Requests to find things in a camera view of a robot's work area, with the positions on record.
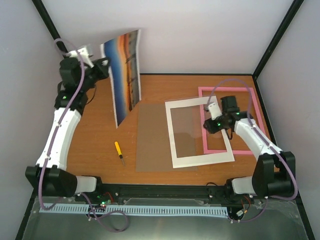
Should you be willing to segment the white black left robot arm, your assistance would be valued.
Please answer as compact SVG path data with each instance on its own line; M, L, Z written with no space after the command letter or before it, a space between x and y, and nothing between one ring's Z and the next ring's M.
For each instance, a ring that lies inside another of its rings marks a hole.
M88 102L87 91L97 81L109 76L110 58L85 63L81 68L75 57L60 62L54 118L44 150L35 166L28 166L25 176L35 191L46 197L72 197L80 193L92 201L103 198L104 188L99 176L76 176L67 172L67 158L71 141Z

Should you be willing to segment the yellow black flathead screwdriver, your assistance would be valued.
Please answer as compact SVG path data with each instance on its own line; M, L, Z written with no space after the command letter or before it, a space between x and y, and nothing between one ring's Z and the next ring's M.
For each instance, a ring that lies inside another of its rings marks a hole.
M125 164L125 160L124 160L124 157L123 157L123 154L122 154L122 151L121 151L121 148L120 148L119 143L118 143L117 141L115 141L115 142L114 142L114 146L115 146L115 149L116 149L116 151L117 151L117 154L118 154L118 156L119 156L119 158L120 158L123 166L125 167L126 164Z

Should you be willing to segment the brown backing board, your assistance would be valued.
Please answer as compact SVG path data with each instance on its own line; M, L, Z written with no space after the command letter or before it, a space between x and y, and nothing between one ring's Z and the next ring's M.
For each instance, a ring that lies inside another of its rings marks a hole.
M196 166L173 168L164 103L142 103L138 107L136 172L191 172Z

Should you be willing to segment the white mat board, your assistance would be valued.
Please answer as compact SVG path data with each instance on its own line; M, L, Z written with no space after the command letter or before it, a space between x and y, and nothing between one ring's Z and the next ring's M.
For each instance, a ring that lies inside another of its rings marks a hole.
M228 163L228 162L233 162L235 160L230 141L227 137L227 132L224 129L221 130L221 134L226 147L226 151L220 152L215 150L211 154L177 157L171 110L177 109L177 108L187 108L187 107L193 107L193 106L206 105L208 100L209 100L209 97L206 96L206 97L189 98L184 100L165 102L171 160L172 160L172 166L175 169L185 168L185 167L196 167L196 166L203 166L203 165L210 165L210 164Z

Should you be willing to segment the sunset photo print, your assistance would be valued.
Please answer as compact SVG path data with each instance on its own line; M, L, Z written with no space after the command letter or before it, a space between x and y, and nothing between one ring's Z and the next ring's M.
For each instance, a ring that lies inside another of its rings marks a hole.
M141 101L139 29L119 35L100 45L100 54L108 58L115 126Z

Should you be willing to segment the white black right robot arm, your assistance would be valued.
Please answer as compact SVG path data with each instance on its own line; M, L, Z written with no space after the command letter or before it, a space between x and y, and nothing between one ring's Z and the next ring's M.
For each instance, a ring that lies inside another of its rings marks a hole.
M295 156L273 144L250 112L240 110L235 96L221 98L220 104L208 102L205 110L210 113L210 118L203 124L208 133L230 130L244 141L256 158L252 176L227 181L234 195L248 194L281 200L293 200L297 197Z

